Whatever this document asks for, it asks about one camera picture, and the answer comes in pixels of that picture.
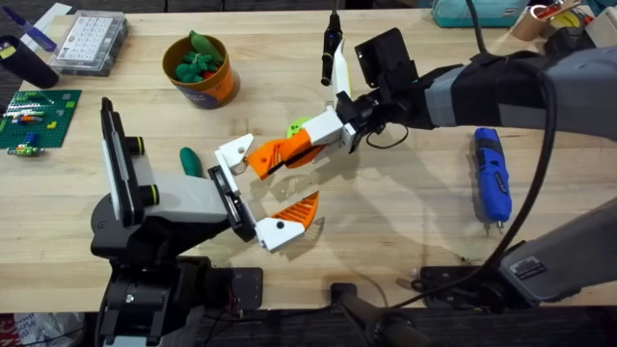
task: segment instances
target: plastic storage box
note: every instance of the plastic storage box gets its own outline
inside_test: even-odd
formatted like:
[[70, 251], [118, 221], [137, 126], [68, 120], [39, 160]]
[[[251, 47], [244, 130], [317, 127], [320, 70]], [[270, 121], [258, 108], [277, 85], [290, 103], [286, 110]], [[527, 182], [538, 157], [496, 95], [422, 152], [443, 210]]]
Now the plastic storage box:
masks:
[[[513, 26], [528, 3], [529, 0], [473, 0], [483, 27]], [[465, 0], [435, 0], [433, 16], [443, 28], [473, 26]]]
[[49, 65], [62, 74], [108, 76], [127, 34], [124, 13], [77, 11]]

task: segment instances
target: blue power drill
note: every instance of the blue power drill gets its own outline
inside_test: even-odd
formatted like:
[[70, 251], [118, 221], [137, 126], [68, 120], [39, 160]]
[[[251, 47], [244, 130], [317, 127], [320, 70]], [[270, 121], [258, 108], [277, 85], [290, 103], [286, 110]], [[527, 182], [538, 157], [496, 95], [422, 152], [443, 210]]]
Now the blue power drill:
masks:
[[480, 196], [487, 218], [497, 223], [499, 230], [512, 213], [512, 199], [508, 187], [503, 149], [497, 132], [491, 128], [478, 128], [475, 138], [475, 155], [478, 164]]

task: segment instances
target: white label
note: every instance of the white label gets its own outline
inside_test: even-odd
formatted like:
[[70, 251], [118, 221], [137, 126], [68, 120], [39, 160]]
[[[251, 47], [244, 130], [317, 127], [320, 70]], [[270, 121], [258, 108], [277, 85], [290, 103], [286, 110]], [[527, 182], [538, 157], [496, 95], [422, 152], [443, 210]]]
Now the white label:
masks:
[[93, 62], [113, 18], [80, 16], [60, 49], [58, 59]]

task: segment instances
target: green screwdriver handle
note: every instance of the green screwdriver handle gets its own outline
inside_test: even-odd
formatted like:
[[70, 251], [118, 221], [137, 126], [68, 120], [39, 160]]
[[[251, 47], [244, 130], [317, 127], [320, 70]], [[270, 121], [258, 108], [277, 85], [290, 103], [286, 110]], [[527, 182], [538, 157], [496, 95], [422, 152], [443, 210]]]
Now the green screwdriver handle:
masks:
[[200, 158], [189, 147], [180, 150], [180, 163], [182, 163], [182, 169], [184, 169], [185, 174], [194, 177], [203, 177]]

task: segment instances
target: teal box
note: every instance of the teal box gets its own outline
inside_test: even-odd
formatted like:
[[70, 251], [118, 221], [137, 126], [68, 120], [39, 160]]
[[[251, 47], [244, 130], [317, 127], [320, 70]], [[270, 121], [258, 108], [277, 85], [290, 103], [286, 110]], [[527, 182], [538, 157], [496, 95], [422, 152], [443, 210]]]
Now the teal box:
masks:
[[[482, 27], [511, 27], [529, 0], [473, 0]], [[473, 22], [465, 0], [435, 0], [433, 16], [443, 28], [472, 27]]]

